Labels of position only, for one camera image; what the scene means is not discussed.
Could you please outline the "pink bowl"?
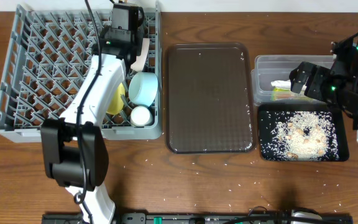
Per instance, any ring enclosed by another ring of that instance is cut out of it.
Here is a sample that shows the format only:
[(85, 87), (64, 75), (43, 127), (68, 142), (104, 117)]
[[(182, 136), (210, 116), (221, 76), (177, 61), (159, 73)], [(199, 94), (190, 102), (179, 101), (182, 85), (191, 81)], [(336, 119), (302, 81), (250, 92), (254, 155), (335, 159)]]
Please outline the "pink bowl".
[(149, 52), (150, 39), (143, 38), (140, 55), (136, 57), (136, 61), (131, 65), (131, 69), (135, 72), (141, 72), (144, 69), (146, 59)]

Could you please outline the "white napkin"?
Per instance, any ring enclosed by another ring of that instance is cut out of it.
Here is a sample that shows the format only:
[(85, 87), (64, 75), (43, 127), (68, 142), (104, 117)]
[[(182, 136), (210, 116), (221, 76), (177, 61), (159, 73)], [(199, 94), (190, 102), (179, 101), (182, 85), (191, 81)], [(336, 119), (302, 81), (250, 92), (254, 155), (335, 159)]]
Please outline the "white napkin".
[(275, 80), (272, 81), (271, 86), (273, 88), (280, 88), (280, 89), (284, 89), (284, 90), (291, 90), (291, 81), (290, 80)]

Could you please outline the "green snack wrapper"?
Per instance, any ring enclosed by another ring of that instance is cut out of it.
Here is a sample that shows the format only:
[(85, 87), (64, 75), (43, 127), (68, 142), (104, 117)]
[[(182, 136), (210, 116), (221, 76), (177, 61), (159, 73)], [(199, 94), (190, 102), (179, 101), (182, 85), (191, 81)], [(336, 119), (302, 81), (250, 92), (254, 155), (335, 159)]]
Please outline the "green snack wrapper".
[(272, 101), (279, 101), (279, 100), (304, 100), (304, 101), (312, 101), (311, 98), (308, 98), (304, 95), (304, 92), (301, 93), (294, 93), (288, 89), (284, 88), (277, 88), (273, 89), (272, 95), (270, 97)]

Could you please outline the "light blue bowl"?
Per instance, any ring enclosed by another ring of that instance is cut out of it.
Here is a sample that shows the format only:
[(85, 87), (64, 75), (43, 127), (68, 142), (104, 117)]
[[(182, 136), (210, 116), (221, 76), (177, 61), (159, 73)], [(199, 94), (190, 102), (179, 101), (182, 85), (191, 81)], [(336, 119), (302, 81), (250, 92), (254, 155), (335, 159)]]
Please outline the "light blue bowl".
[(129, 85), (129, 99), (138, 106), (149, 107), (154, 102), (158, 90), (156, 74), (149, 72), (136, 73)]

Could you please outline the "rice and nuts waste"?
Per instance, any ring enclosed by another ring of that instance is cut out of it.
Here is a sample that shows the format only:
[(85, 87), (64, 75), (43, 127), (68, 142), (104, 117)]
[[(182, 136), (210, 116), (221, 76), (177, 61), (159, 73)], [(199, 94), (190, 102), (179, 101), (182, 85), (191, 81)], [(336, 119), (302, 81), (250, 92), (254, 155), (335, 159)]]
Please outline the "rice and nuts waste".
[(338, 161), (333, 115), (327, 111), (261, 111), (259, 142), (268, 161)]

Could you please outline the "yellow plate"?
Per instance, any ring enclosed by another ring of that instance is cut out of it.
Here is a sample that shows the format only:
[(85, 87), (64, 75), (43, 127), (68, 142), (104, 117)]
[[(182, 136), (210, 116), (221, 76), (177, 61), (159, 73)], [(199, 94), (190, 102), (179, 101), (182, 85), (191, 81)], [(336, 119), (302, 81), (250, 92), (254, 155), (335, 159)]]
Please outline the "yellow plate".
[(125, 95), (126, 91), (124, 88), (124, 85), (121, 83), (114, 94), (114, 96), (111, 99), (111, 102), (107, 109), (107, 114), (110, 115), (117, 115), (124, 107), (124, 102), (121, 98), (122, 95)]

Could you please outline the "light green cup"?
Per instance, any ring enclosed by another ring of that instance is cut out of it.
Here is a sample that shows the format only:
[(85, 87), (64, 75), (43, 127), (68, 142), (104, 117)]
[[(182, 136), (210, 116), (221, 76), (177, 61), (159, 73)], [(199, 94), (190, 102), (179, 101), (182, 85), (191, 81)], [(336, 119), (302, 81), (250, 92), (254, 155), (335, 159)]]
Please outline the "light green cup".
[(130, 123), (135, 127), (144, 127), (152, 124), (153, 117), (148, 108), (136, 106), (130, 115)]

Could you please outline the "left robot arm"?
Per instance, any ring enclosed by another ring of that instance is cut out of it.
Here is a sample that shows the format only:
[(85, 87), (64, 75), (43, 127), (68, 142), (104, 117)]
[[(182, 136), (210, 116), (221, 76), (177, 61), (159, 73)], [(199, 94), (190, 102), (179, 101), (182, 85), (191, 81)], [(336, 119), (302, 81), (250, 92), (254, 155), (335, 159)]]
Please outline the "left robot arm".
[(82, 223), (114, 223), (116, 206), (104, 180), (109, 156), (101, 125), (118, 86), (142, 54), (142, 7), (115, 2), (112, 24), (95, 28), (91, 64), (80, 90), (58, 119), (40, 128), (46, 176), (72, 194)]

